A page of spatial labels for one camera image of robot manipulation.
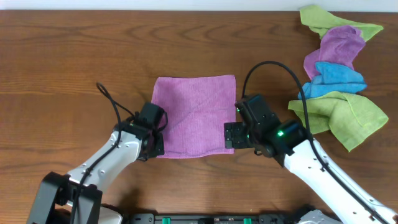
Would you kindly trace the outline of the purple microfiber cloth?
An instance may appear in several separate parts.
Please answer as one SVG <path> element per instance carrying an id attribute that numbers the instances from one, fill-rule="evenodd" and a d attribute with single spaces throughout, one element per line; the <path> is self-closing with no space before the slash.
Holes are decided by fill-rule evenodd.
<path id="1" fill-rule="evenodd" d="M 236 78 L 159 77 L 151 103 L 168 114 L 164 159 L 191 159 L 233 154 L 224 143 L 224 124 L 236 121 Z"/>

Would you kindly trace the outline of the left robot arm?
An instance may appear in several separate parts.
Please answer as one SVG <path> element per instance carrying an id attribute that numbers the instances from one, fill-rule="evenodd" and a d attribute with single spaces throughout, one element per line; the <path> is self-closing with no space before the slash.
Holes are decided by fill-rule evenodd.
<path id="1" fill-rule="evenodd" d="M 116 124 L 108 141 L 87 161 L 41 181 L 28 223 L 128 223 L 127 215 L 102 203 L 103 194 L 129 164 L 164 154 L 162 128 L 167 113 L 146 103 L 141 112 Z"/>

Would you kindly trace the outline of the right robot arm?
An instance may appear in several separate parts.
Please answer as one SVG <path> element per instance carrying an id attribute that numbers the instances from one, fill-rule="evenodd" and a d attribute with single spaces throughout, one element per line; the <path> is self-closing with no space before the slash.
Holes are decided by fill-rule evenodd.
<path id="1" fill-rule="evenodd" d="M 235 107 L 242 120 L 224 124 L 226 148 L 253 148 L 255 155 L 275 159 L 304 181 L 343 223 L 397 223 L 397 213 L 339 168 L 299 121 L 281 122 L 262 95 L 246 96 Z"/>

